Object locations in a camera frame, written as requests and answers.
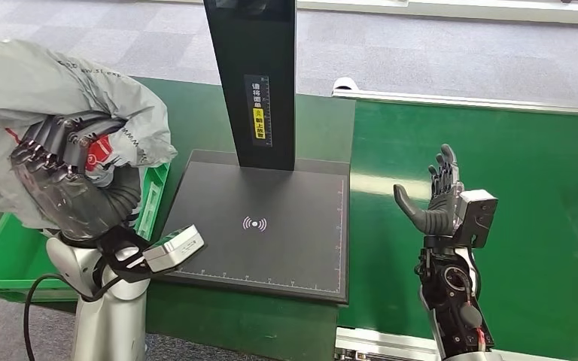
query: gray carpet floor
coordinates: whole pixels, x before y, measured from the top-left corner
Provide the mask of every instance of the gray carpet floor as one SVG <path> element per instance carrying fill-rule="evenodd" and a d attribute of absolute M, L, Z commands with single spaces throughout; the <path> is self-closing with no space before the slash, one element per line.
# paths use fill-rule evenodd
<path fill-rule="evenodd" d="M 578 106 L 578 26 L 299 11 L 297 91 L 361 89 Z M 143 77 L 220 83 L 202 6 L 0 0 L 0 39 L 22 38 Z M 0 361 L 25 359 L 22 306 L 0 300 Z M 69 357 L 73 316 L 32 310 L 40 361 Z M 152 361 L 258 359 L 150 335 Z"/>

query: black cable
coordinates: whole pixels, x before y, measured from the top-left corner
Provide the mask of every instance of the black cable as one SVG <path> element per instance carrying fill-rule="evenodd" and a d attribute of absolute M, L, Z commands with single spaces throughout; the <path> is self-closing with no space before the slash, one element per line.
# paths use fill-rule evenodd
<path fill-rule="evenodd" d="M 477 264 L 473 258 L 473 248 L 468 249 L 468 255 L 470 264 L 473 265 L 473 268 L 475 269 L 475 275 L 477 276 L 477 284 L 474 285 L 476 287 L 475 299 L 479 299 L 479 294 L 482 292 L 482 276 L 479 274 L 479 269 L 477 268 Z"/>
<path fill-rule="evenodd" d="M 462 270 L 455 272 L 455 275 L 458 276 L 458 278 L 462 281 L 462 284 L 464 285 L 464 291 L 467 294 L 467 302 L 470 304 L 471 293 L 473 291 L 471 290 L 469 277 L 463 273 Z"/>
<path fill-rule="evenodd" d="M 106 285 L 101 287 L 101 289 L 98 292 L 96 292 L 94 294 L 94 296 L 89 297 L 89 296 L 84 295 L 83 293 L 78 292 L 78 290 L 76 290 L 74 287 L 72 287 L 71 284 L 69 284 L 68 281 L 66 281 L 62 275 L 57 275 L 54 273 L 47 273 L 47 274 L 42 275 L 39 278 L 37 278 L 36 281 L 34 281 L 32 286 L 30 287 L 30 289 L 28 291 L 28 295 L 26 296 L 26 303 L 23 306 L 23 340 L 26 343 L 26 352 L 28 354 L 29 361 L 35 361 L 34 353 L 32 352 L 32 343 L 30 342 L 30 337 L 29 337 L 29 309 L 30 309 L 30 306 L 32 305 L 32 296 L 34 295 L 34 291 L 36 291 L 36 288 L 43 280 L 47 280 L 48 278 L 55 278 L 57 280 L 62 281 L 65 284 L 67 284 L 74 291 L 76 291 L 76 293 L 78 293 L 78 295 L 85 302 L 98 301 L 99 299 L 101 299 L 101 297 L 103 297 L 103 295 L 105 295 L 105 292 L 107 292 L 112 286 L 114 286 L 115 284 L 117 284 L 120 281 L 120 277 L 116 277 L 115 279 L 109 281 Z"/>

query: wireless charging symbol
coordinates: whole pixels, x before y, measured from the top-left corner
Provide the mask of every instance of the wireless charging symbol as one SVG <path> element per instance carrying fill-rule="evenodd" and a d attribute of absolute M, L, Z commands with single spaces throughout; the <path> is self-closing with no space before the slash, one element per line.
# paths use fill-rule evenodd
<path fill-rule="evenodd" d="M 267 229 L 267 219 L 252 220 L 250 217 L 245 217 L 242 221 L 242 228 L 250 229 L 251 227 L 258 228 L 259 231 L 264 232 Z"/>

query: black scanning platform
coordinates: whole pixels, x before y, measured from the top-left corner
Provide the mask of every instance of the black scanning platform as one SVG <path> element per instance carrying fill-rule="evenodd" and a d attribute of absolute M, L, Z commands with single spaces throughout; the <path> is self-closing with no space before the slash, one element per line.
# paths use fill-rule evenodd
<path fill-rule="evenodd" d="M 348 163 L 246 168 L 194 150 L 163 235 L 194 224 L 205 248 L 166 279 L 347 304 L 348 185 Z"/>

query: yellow label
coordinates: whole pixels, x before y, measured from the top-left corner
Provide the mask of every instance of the yellow label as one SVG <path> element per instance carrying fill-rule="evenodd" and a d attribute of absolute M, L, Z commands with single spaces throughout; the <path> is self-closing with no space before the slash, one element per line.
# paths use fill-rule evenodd
<path fill-rule="evenodd" d="M 265 116 L 260 108 L 254 108 L 254 132 L 256 139 L 265 138 Z"/>

